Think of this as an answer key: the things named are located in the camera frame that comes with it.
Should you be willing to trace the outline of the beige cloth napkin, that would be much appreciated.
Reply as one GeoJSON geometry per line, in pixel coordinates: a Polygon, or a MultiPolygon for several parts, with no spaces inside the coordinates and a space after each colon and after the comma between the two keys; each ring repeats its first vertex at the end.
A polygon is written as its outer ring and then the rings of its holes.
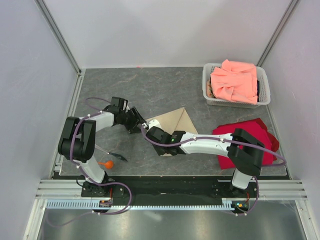
{"type": "MultiPolygon", "coordinates": [[[[148,123],[153,119],[158,120],[162,128],[152,127],[148,130],[141,128],[143,137],[152,145],[172,147],[172,144],[182,140],[183,134],[198,133],[184,107],[151,117],[146,122],[148,123]]],[[[184,154],[184,152],[180,149],[179,154],[184,154]]]]}

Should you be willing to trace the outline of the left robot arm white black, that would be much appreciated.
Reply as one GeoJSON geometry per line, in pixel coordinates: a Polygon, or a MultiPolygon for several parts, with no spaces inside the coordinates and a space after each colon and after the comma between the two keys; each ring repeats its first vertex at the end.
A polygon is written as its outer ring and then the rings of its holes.
{"type": "Polygon", "coordinates": [[[146,120],[135,107],[128,106],[128,100],[113,96],[108,105],[96,113],[84,117],[66,118],[58,143],[58,153],[70,160],[99,197],[110,191],[107,173],[99,166],[95,156],[96,133],[116,125],[122,125],[130,133],[139,133],[146,120]]]}

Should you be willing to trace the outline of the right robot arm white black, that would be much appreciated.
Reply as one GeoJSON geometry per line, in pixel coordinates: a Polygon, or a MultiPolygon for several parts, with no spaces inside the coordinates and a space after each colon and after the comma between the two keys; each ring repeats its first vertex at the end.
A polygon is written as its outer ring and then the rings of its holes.
{"type": "Polygon", "coordinates": [[[261,174],[265,146],[241,128],[233,133],[206,135],[186,131],[169,134],[152,126],[147,130],[143,128],[141,133],[159,156],[209,154],[229,158],[235,167],[229,191],[235,197],[242,196],[250,180],[261,174]]]}

